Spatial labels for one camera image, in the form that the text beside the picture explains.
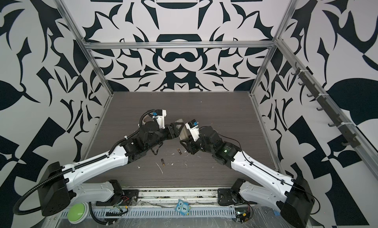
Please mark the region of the green push button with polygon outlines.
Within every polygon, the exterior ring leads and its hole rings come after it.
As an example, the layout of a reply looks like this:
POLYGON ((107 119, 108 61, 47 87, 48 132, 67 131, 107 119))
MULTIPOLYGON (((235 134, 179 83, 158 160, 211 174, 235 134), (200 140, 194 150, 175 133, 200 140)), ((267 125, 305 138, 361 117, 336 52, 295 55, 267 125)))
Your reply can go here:
POLYGON ((89 215, 89 204, 78 203, 73 205, 67 214, 67 219, 71 224, 79 224, 83 222, 89 215))

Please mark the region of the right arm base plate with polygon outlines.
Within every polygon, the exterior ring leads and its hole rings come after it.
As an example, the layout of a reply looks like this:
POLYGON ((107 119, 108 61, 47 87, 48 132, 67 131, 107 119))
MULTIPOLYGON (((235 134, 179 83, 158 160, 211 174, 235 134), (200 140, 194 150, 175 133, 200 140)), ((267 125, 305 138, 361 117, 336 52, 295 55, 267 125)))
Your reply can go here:
POLYGON ((232 189, 220 188, 217 190, 217 195, 218 205, 220 206, 240 206, 249 204, 249 202, 243 199, 238 192, 232 189))

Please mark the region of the white remote control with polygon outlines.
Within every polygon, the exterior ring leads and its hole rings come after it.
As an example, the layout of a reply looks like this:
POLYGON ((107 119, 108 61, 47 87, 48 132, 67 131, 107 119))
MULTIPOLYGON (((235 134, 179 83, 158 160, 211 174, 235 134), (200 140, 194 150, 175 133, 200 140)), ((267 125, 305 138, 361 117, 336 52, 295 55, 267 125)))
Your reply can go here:
POLYGON ((191 134, 189 130, 186 129, 186 126, 184 126, 184 128, 179 131, 180 131, 180 135, 179 135, 180 140, 188 140, 191 137, 191 134))

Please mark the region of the small electronics board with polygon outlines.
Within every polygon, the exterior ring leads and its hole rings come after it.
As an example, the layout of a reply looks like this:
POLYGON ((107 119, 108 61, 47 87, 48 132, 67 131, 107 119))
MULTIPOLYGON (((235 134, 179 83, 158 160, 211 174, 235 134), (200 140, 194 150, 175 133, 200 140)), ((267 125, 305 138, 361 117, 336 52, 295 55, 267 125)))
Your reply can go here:
POLYGON ((250 206, 246 207, 236 207, 235 208, 235 219, 233 221, 237 223, 246 223, 253 216, 254 212, 250 206))

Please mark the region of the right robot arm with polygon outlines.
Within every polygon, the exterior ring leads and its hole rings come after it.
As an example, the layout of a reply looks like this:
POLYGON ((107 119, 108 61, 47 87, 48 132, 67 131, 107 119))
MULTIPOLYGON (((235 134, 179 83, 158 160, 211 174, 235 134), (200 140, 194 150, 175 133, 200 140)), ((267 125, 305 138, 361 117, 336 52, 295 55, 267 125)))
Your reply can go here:
POLYGON ((272 208, 295 228, 307 227, 316 198, 303 177, 292 178, 270 169, 233 144, 223 140, 210 126, 179 129, 180 143, 191 154, 199 151, 211 154, 219 164, 249 177, 256 184, 238 180, 233 190, 246 202, 272 208))

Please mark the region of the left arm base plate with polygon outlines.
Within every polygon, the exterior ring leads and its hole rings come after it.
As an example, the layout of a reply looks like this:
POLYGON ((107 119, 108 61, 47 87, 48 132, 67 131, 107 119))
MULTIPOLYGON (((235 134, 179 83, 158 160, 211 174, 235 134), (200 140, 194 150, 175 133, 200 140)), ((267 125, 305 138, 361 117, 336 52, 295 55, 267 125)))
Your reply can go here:
POLYGON ((138 201, 139 190, 138 189, 127 189, 122 192, 115 193, 109 200, 105 202, 97 201, 96 206, 113 206, 115 204, 119 206, 128 206, 133 202, 138 201))

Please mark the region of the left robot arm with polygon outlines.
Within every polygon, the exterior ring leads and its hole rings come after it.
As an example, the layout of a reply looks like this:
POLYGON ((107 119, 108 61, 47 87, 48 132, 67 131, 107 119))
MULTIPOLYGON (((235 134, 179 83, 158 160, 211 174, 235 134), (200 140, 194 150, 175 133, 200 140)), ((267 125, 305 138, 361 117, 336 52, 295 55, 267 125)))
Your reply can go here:
POLYGON ((88 180, 144 157, 164 141, 181 137, 185 130, 181 119, 164 125, 161 117, 156 117, 143 123, 131 136, 116 142, 109 151, 73 164, 51 164, 37 190, 42 215, 51 216, 84 202, 119 203, 123 190, 117 180, 104 183, 88 183, 88 180))

